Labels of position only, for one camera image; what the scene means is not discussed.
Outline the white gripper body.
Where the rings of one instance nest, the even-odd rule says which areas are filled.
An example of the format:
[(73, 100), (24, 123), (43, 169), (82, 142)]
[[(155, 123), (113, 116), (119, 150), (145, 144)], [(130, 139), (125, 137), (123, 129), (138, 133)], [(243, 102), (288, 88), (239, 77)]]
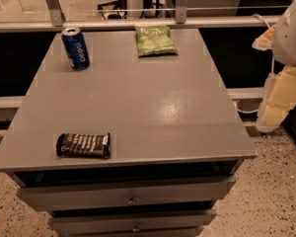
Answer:
[(276, 61), (296, 67), (296, 0), (276, 23), (272, 54)]

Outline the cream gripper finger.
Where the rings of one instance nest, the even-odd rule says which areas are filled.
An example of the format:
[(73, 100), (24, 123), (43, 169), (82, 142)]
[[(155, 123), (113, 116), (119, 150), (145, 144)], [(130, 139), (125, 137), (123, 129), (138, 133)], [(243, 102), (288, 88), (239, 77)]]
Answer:
[(269, 27), (262, 35), (254, 40), (252, 48), (262, 51), (273, 49), (274, 30), (275, 25)]
[(263, 99), (259, 105), (256, 128), (272, 132), (296, 107), (296, 67), (285, 66), (278, 74), (270, 73), (265, 80)]

